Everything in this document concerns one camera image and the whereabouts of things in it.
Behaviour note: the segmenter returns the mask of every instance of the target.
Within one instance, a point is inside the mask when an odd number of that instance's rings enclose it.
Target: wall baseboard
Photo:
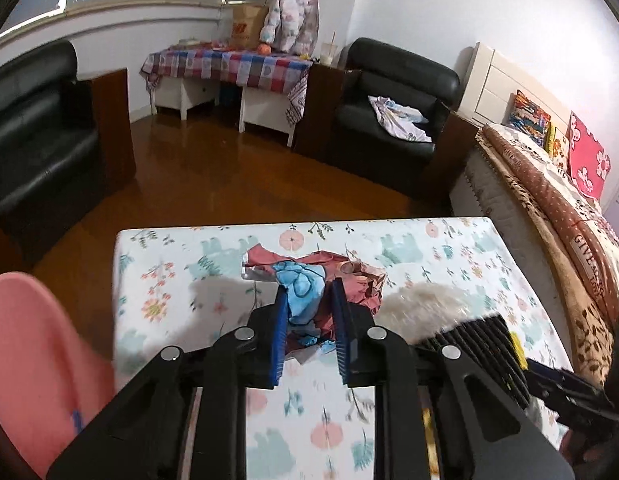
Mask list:
[[[136,121],[148,117],[152,114],[152,106],[147,105],[142,108],[138,108],[137,110],[132,110],[130,112],[130,123],[135,123]]]

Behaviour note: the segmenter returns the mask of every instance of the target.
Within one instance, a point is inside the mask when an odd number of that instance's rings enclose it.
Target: white headboard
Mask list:
[[[566,133],[571,110],[543,85],[511,61],[480,41],[465,74],[465,92],[459,113],[481,124],[503,123],[512,110],[516,91],[551,115],[552,125]]]

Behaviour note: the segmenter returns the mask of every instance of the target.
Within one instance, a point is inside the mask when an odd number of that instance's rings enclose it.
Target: metal bolt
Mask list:
[[[441,353],[443,357],[447,357],[448,359],[458,359],[461,357],[461,351],[453,345],[444,346]]]
[[[180,355],[181,351],[176,346],[166,346],[160,351],[160,358],[163,361],[176,361]]]
[[[367,335],[372,339],[376,339],[376,341],[380,341],[387,337],[387,330],[382,326],[373,326],[367,329]]]
[[[242,326],[241,328],[236,329],[236,332],[234,332],[234,337],[239,341],[249,341],[254,337],[254,331],[248,326]]]

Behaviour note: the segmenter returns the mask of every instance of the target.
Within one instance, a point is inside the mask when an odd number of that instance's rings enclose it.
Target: hanging jacket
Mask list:
[[[272,0],[261,41],[281,52],[311,55],[318,37],[318,0]]]

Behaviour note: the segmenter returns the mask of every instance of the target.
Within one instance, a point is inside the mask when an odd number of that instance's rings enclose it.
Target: brown paper bag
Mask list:
[[[268,11],[268,7],[250,4],[233,7],[232,48],[247,50],[258,46]]]

